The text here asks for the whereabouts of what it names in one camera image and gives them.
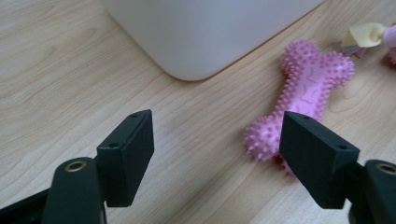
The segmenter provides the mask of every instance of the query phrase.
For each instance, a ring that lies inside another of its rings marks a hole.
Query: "pink spiky bone toy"
[[[245,133],[247,154],[257,161],[279,156],[280,131],[285,111],[305,114],[321,121],[331,90],[352,79],[354,66],[341,53],[320,54],[310,42],[291,43],[281,65],[289,75],[275,111],[253,121]]]
[[[351,26],[341,47],[346,56],[356,55],[361,58],[367,48],[378,45],[389,48],[390,61],[396,64],[396,24],[386,27],[380,23],[369,22]]]

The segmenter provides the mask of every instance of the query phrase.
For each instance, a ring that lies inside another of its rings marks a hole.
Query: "white appliance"
[[[102,0],[164,71],[199,80],[258,47],[324,0]]]

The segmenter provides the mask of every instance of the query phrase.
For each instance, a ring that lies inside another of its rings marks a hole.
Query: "light wood surface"
[[[347,223],[322,210],[273,162],[255,162],[244,129],[270,114],[293,40],[339,50],[348,25],[396,21],[394,0],[326,0],[204,81],[165,74],[99,0],[0,1],[0,207],[50,186],[55,168],[96,147],[129,114],[153,112],[156,151],[134,203],[109,223]],[[323,123],[361,149],[360,163],[396,162],[396,65],[383,47],[353,59]]]

